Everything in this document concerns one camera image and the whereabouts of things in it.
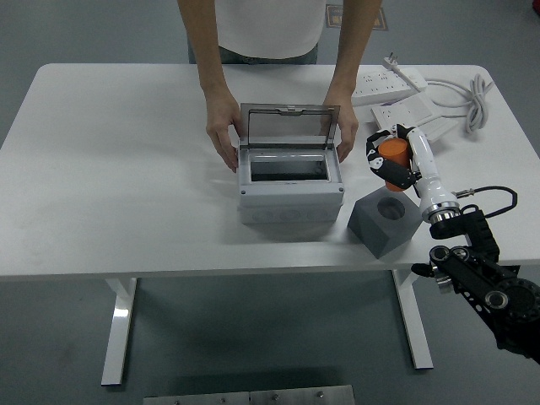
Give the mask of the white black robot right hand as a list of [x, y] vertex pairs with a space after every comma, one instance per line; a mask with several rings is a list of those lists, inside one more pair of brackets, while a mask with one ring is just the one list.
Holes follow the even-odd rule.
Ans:
[[[381, 155], [379, 148], [382, 143], [391, 139], [406, 142], [412, 158], [410, 169]], [[443, 187], [427, 137], [419, 128], [397, 124], [390, 129], [379, 130], [367, 138], [365, 152], [370, 170], [375, 175], [403, 190], [411, 186], [415, 188], [425, 222], [434, 220], [437, 215], [452, 218], [459, 214], [457, 198]]]

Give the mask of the person's right hand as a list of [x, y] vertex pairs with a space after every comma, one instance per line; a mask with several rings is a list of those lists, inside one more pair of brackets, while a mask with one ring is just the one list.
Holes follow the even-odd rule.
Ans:
[[236, 148], [229, 129], [241, 129], [240, 107], [227, 87], [209, 90], [205, 94], [207, 107], [206, 133], [225, 165], [235, 173], [238, 168]]

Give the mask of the person's left hand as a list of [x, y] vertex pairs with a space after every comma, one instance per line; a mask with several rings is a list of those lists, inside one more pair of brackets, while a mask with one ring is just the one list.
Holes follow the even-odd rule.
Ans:
[[338, 89], [329, 89], [323, 104], [339, 107], [337, 125], [340, 130], [341, 142], [337, 146], [337, 157], [338, 161], [342, 163], [354, 148], [359, 128], [359, 121], [351, 102], [351, 94]]

